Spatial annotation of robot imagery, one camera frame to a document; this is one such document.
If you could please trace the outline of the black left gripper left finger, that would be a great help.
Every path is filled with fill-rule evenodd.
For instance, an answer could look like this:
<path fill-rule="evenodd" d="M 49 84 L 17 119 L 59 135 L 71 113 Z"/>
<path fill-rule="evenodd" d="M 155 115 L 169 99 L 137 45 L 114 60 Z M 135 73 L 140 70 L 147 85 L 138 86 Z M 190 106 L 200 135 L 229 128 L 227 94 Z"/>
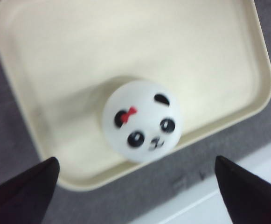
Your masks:
<path fill-rule="evenodd" d="M 0 185 L 0 224 L 40 224 L 53 197 L 60 165 L 55 157 Z"/>

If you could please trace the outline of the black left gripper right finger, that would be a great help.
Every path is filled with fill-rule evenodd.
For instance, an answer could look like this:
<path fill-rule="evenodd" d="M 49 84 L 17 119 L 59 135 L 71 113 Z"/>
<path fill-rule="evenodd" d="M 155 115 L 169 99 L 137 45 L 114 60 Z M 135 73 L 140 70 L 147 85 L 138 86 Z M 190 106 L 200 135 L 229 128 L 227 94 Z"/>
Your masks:
<path fill-rule="evenodd" d="M 271 224 L 271 183 L 221 155 L 215 176 L 232 223 Z"/>

